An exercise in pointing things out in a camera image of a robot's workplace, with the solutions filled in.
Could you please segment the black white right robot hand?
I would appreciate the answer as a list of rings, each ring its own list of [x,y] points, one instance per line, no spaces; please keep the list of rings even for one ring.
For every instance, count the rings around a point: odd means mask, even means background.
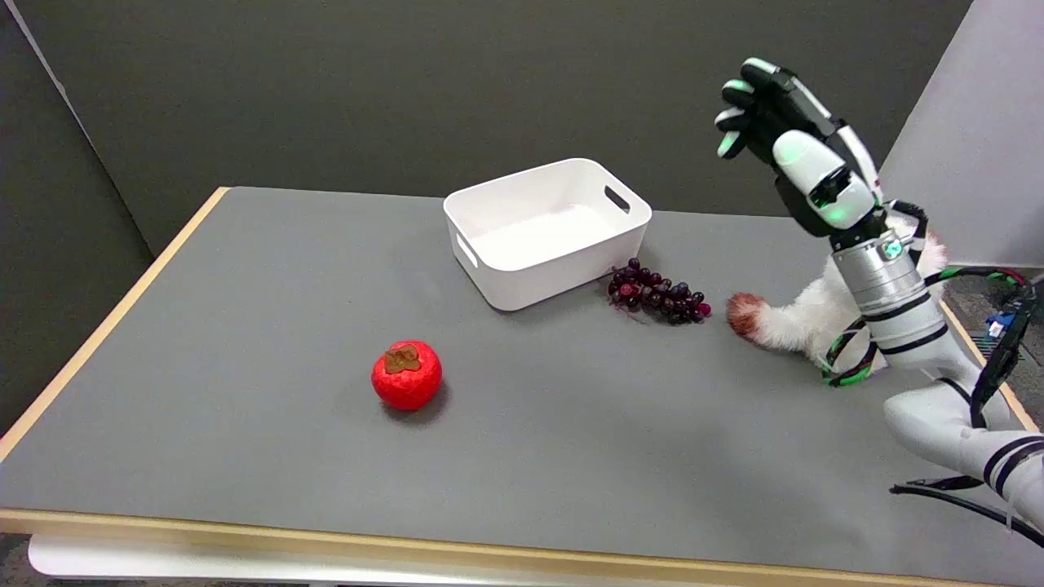
[[[864,142],[822,104],[793,71],[750,57],[721,88],[714,120],[723,160],[752,152],[775,172],[794,222],[814,237],[883,224],[883,190]]]

